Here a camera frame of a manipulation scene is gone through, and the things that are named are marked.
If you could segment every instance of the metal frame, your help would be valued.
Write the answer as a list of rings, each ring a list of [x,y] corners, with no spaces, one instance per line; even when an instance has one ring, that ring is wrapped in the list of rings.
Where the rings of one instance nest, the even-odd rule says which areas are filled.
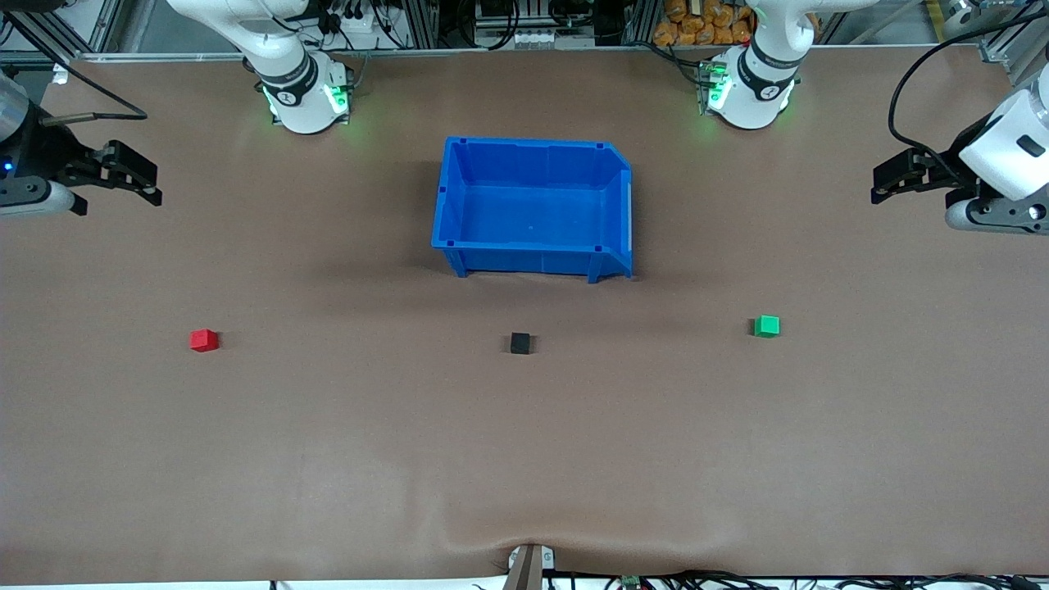
[[[24,36],[26,41],[34,46],[46,46],[64,63],[69,63],[91,50],[87,42],[55,13],[5,13],[5,15],[25,28],[28,33]],[[5,63],[15,66],[50,64],[50,60],[39,51],[5,51],[2,58]]]
[[[823,25],[823,35],[820,37],[819,41],[815,45],[831,45],[831,41],[834,39],[834,35],[841,28],[842,23],[845,22],[845,17],[849,13],[834,13],[831,18],[827,20]]]
[[[113,35],[113,19],[119,10],[126,4],[125,0],[104,0],[99,19],[94,21],[94,29],[91,30],[91,39],[87,44],[92,51],[103,51]]]
[[[438,10],[440,7],[432,5],[429,0],[404,0],[413,48],[436,48]]]
[[[637,0],[630,26],[623,31],[623,43],[651,41],[656,25],[663,15],[663,0]]]
[[[1018,8],[1009,18],[1033,14],[1043,7],[1049,9],[1049,0]],[[980,41],[983,60],[1001,63],[1009,76],[1009,82],[1014,86],[1045,65],[1047,47],[1049,19],[1046,18],[1009,27]]]

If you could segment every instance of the brown table surface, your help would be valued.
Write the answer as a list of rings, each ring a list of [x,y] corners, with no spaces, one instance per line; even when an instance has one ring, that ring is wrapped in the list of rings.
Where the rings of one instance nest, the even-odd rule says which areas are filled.
[[[603,572],[1049,570],[1047,243],[868,201],[920,52],[815,51],[755,132],[646,52],[376,60],[317,136],[237,63],[85,67],[150,119],[79,136],[154,160],[166,203],[3,223],[0,582],[487,575],[522,542]],[[943,147],[1007,89],[944,51],[901,128]],[[614,143],[637,278],[455,278],[450,134]]]

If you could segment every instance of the blue plastic bin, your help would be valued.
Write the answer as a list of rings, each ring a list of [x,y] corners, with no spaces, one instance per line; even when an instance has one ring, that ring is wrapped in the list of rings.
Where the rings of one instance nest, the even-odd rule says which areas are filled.
[[[634,274],[630,165],[612,144],[448,138],[432,245],[458,276]]]

